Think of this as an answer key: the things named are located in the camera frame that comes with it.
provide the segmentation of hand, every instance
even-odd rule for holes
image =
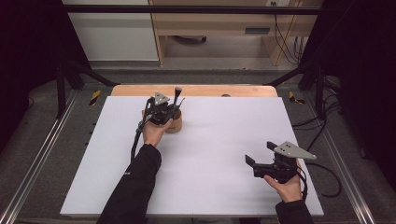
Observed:
[[[279,184],[276,180],[274,180],[271,176],[265,175],[264,180],[274,189],[276,189],[280,198],[285,203],[291,203],[294,201],[301,200],[303,195],[301,193],[301,184],[300,177],[295,175],[292,179],[284,184]]]
[[[164,125],[155,125],[150,121],[147,122],[143,128],[145,144],[152,144],[156,147],[163,138],[163,133],[172,125],[172,122],[172,119],[169,119]]]

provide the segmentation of black backdrop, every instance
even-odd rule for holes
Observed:
[[[55,79],[61,61],[91,68],[67,13],[43,13],[43,4],[62,1],[0,1],[0,152],[28,108],[29,91]]]
[[[327,0],[325,4],[347,9],[351,2]],[[376,160],[396,190],[395,12],[392,0],[356,0],[327,42],[319,64],[325,76],[339,77],[340,101],[362,151]],[[318,17],[303,62],[314,55],[339,18]],[[314,72],[307,71],[303,79],[312,79]]]

